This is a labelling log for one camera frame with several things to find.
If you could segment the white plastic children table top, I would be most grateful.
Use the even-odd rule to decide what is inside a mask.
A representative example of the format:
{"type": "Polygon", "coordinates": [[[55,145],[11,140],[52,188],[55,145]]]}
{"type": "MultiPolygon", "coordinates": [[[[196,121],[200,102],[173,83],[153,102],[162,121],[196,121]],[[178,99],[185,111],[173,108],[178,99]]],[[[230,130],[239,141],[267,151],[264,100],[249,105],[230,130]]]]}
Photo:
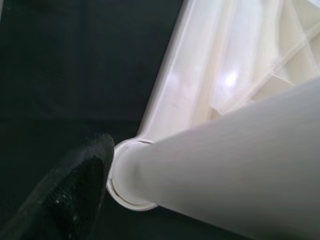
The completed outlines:
{"type": "Polygon", "coordinates": [[[224,12],[224,0],[184,0],[135,137],[114,149],[114,164],[134,150],[320,77],[320,0],[282,0],[276,63],[231,111],[203,119],[201,91],[224,12]]]}

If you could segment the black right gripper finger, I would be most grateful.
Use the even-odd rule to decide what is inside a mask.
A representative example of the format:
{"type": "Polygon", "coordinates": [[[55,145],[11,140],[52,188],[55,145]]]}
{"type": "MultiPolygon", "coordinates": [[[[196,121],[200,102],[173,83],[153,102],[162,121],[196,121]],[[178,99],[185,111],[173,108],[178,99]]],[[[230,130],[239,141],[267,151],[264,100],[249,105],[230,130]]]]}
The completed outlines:
{"type": "Polygon", "coordinates": [[[89,240],[106,193],[114,141],[101,134],[70,150],[0,231],[0,240],[89,240]]]}

